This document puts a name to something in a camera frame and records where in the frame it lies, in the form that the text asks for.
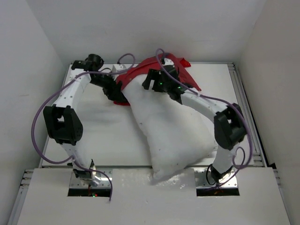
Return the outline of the red patterned pillowcase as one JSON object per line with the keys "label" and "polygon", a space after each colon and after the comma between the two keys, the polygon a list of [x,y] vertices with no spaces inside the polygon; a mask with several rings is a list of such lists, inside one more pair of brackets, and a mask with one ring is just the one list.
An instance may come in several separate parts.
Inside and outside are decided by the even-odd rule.
{"label": "red patterned pillowcase", "polygon": [[201,91],[186,70],[189,67],[191,67],[190,63],[184,58],[178,58],[171,53],[158,54],[119,75],[116,83],[120,85],[121,90],[124,90],[135,78],[146,75],[146,78],[142,79],[142,87],[145,90],[152,89],[154,92],[167,93],[171,99],[181,103],[180,96],[186,90]]}

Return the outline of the white pillow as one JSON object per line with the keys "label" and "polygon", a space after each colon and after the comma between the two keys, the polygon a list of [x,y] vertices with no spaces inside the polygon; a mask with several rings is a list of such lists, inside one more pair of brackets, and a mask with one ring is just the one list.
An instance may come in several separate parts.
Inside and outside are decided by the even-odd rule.
{"label": "white pillow", "polygon": [[153,178],[165,180],[209,156],[218,144],[200,113],[166,93],[144,89],[145,78],[131,79],[122,93],[147,138]]}

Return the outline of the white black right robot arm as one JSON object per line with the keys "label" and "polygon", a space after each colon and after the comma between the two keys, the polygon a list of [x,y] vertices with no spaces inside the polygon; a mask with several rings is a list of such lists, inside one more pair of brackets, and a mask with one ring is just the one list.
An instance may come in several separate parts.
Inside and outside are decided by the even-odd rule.
{"label": "white black right robot arm", "polygon": [[144,89],[165,92],[172,100],[188,106],[208,118],[214,125],[214,138],[218,144],[216,157],[210,165],[215,183],[233,168],[233,154],[247,134],[238,104],[202,95],[192,84],[180,82],[180,71],[174,65],[149,69],[142,83]]}

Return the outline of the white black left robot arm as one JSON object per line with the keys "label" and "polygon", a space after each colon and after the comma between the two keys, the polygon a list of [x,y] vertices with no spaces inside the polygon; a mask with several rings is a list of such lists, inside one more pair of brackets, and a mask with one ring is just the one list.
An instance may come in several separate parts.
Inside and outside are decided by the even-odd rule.
{"label": "white black left robot arm", "polygon": [[127,102],[121,93],[117,76],[125,73],[125,65],[117,62],[109,72],[102,70],[104,60],[96,54],[89,54],[85,60],[75,60],[69,71],[69,80],[57,100],[43,109],[47,132],[72,159],[75,177],[90,186],[98,186],[104,174],[96,171],[93,159],[88,158],[78,143],[83,136],[83,124],[76,109],[88,84],[103,89],[109,100]]}

